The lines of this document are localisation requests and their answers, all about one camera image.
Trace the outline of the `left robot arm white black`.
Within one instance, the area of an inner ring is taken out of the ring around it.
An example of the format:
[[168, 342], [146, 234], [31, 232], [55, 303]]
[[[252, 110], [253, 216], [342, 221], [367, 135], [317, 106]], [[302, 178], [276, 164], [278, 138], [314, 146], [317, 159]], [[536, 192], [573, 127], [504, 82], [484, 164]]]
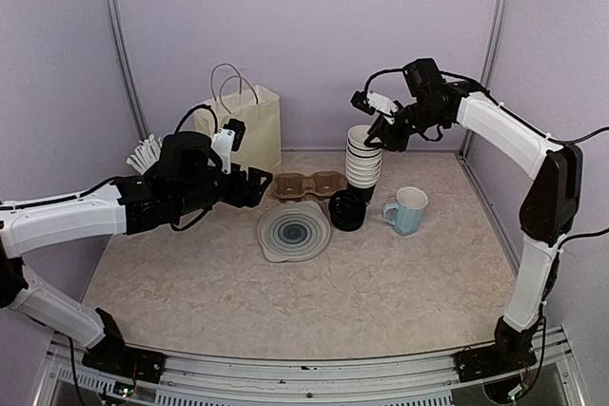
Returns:
[[182, 217], [200, 221], [216, 203], [255, 207], [272, 174], [231, 160], [243, 139], [224, 128], [208, 137], [176, 132], [162, 141], [149, 138], [140, 151], [153, 151], [138, 175], [112, 177], [79, 193], [1, 206], [1, 305], [23, 313], [94, 351], [115, 373], [133, 362], [130, 347], [113, 317], [50, 286], [27, 267], [30, 251], [98, 236], [134, 235], [161, 225], [183, 230]]

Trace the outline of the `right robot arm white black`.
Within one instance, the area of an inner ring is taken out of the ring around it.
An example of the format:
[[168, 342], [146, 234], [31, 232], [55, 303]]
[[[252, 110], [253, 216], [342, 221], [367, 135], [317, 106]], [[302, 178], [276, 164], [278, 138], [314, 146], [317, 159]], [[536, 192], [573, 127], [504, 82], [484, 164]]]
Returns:
[[498, 372], [509, 370], [524, 353], [521, 339], [536, 332], [560, 264], [561, 243], [580, 206], [582, 152], [525, 122], [496, 101], [478, 81], [441, 71], [431, 58], [398, 68], [414, 103], [404, 106], [364, 88], [351, 98], [360, 111], [376, 116], [364, 141], [387, 151], [406, 150], [411, 136], [453, 125], [482, 137], [514, 161], [532, 184], [521, 204], [522, 254], [515, 289], [495, 340], [486, 354]]

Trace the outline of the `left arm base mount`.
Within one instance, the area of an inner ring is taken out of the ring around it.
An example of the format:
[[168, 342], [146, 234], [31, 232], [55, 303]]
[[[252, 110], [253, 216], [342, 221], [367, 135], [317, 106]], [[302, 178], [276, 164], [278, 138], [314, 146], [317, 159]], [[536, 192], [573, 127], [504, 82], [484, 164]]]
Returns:
[[82, 364], [100, 372], [158, 384], [167, 357], [160, 352], [130, 346], [87, 350]]

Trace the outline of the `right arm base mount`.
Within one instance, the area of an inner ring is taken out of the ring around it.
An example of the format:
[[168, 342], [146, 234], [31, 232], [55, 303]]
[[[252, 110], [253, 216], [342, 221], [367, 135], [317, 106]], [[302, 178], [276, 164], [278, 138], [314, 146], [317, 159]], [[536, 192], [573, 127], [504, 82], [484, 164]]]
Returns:
[[460, 382], [468, 382], [486, 377], [494, 377], [523, 369], [537, 363], [532, 349], [510, 357], [501, 353], [493, 345], [479, 348], [465, 348], [453, 356]]

